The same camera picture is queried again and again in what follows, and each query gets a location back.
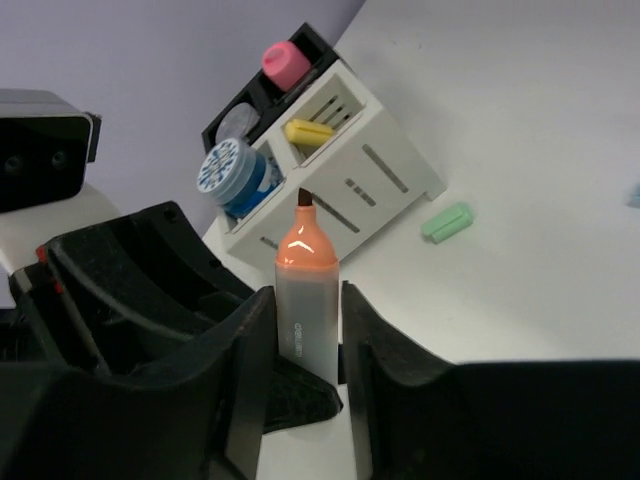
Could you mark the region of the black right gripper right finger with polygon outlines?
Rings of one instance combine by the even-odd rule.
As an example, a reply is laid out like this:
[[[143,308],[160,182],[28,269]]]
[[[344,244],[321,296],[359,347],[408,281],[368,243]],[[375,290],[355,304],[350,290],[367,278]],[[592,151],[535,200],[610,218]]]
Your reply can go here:
[[[342,286],[360,479],[635,479],[635,360],[454,364]]]

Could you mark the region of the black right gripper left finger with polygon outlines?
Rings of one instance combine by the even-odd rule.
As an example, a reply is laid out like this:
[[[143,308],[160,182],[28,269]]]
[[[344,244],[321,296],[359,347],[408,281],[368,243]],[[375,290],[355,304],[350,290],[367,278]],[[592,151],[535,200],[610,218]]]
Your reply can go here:
[[[252,479],[275,346],[275,296],[130,376],[61,362],[1,367],[5,479]]]

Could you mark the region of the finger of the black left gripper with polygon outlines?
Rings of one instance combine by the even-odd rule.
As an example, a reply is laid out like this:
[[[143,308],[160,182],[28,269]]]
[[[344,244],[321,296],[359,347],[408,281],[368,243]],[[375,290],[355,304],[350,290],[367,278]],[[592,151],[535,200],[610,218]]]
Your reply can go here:
[[[331,420],[342,409],[343,402],[333,385],[281,355],[275,356],[264,434]]]

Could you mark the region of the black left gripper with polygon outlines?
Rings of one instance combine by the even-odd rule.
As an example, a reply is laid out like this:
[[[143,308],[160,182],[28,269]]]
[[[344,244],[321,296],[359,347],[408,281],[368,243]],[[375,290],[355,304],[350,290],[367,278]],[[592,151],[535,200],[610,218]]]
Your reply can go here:
[[[168,355],[252,293],[174,201],[58,235],[42,245],[40,265],[76,335],[79,366],[109,373]]]

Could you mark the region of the orange tip clear highlighter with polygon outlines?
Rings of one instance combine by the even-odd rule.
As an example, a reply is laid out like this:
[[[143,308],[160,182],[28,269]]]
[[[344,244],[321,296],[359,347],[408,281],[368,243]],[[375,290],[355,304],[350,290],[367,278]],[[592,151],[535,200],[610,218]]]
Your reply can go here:
[[[305,189],[276,254],[275,294],[280,355],[337,385],[339,260]]]

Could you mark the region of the blue slime jar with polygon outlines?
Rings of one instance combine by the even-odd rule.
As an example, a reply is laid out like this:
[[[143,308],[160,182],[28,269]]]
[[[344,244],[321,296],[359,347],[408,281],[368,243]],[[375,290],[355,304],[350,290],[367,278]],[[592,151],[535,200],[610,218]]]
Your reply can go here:
[[[227,215],[242,219],[284,180],[274,159],[245,141],[227,138],[206,155],[197,176],[200,193],[209,195]]]

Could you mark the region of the clear jar of clips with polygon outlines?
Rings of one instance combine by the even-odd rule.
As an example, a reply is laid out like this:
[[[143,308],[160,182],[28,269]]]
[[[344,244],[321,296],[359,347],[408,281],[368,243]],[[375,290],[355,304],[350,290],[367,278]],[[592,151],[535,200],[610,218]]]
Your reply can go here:
[[[244,139],[259,120],[257,110],[251,104],[241,102],[224,115],[216,130],[215,140],[220,143],[228,138]]]

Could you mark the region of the yellow highlighter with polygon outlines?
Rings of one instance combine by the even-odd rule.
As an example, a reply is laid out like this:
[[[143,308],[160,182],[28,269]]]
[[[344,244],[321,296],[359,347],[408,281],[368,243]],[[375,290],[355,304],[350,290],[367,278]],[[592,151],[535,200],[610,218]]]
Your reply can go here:
[[[328,142],[335,130],[328,125],[303,119],[292,119],[286,123],[284,133],[295,145],[320,147]]]

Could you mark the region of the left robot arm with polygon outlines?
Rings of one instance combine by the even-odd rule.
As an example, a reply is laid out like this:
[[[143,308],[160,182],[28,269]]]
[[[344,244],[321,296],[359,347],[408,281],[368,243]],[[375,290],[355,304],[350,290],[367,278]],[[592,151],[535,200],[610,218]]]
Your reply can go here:
[[[1,214],[1,265],[10,273],[33,263],[54,237],[117,220],[120,212],[86,185],[73,198]],[[266,434],[331,420],[343,408],[335,387],[277,354],[269,387]]]

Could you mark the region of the green highlighter cap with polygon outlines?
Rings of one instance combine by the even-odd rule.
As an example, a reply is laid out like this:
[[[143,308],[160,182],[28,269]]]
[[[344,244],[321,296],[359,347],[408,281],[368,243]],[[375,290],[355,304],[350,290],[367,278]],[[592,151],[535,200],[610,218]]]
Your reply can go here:
[[[439,244],[473,224],[474,216],[467,203],[456,203],[421,226],[422,235],[434,244]]]

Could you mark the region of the black organizer box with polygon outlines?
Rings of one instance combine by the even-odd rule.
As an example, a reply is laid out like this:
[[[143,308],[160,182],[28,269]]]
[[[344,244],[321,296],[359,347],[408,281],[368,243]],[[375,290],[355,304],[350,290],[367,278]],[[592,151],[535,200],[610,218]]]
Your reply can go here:
[[[289,38],[289,41],[311,62],[311,71],[291,90],[283,92],[266,76],[262,69],[259,69],[201,133],[206,152],[216,144],[215,137],[223,118],[237,104],[248,103],[258,114],[257,124],[245,135],[245,141],[248,144],[253,144],[313,82],[340,59],[340,55],[332,45],[308,23],[303,23]]]

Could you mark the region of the white slotted organizer box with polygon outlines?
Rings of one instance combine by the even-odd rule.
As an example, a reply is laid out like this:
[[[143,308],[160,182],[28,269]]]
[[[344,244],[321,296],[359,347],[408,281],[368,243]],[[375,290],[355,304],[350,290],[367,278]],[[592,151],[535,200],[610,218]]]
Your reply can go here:
[[[292,119],[330,126],[320,147],[290,143]],[[275,160],[283,182],[245,218],[221,213],[204,241],[222,260],[273,270],[279,242],[293,223],[298,190],[313,195],[318,221],[337,256],[346,258],[421,197],[446,190],[434,168],[388,110],[341,60],[313,82],[257,141]]]

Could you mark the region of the blue highlighter cap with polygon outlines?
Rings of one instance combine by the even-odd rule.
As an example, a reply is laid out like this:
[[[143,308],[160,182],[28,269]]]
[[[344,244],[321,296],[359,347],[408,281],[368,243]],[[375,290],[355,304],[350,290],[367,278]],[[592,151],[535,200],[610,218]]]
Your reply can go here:
[[[640,185],[636,185],[631,192],[627,205],[631,208],[640,208]]]

